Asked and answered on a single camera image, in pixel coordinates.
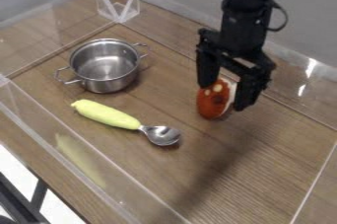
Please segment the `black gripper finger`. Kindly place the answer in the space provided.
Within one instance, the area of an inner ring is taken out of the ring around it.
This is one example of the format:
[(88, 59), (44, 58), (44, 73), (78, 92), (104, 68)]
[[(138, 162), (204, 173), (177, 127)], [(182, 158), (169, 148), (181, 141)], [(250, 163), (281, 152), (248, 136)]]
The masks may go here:
[(233, 108), (241, 112), (256, 103), (261, 92), (268, 88), (270, 73), (241, 72), (238, 77)]
[(197, 84), (201, 88), (210, 86), (218, 76), (220, 64), (217, 57), (201, 50), (196, 51)]

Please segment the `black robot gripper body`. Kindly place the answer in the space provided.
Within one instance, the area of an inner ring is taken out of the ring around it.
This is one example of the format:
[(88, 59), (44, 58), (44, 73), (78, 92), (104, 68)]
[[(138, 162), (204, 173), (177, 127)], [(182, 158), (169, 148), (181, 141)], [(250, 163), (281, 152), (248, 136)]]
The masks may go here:
[(233, 21), (224, 18), (220, 30), (198, 30), (196, 51), (213, 54), (220, 68), (224, 67), (237, 76), (241, 72), (269, 72), (272, 77), (276, 64), (262, 50), (266, 32), (257, 20)]

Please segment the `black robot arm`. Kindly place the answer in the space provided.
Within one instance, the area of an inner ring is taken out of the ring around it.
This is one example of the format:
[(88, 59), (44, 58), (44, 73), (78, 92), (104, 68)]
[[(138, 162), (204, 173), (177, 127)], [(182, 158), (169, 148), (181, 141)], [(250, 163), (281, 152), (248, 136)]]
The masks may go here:
[(266, 35), (280, 28), (269, 26), (274, 0), (222, 0), (222, 21), (218, 30), (200, 29), (196, 46), (197, 84), (201, 88), (216, 83), (221, 69), (240, 77), (233, 109), (252, 106), (272, 80), (277, 66), (265, 55)]

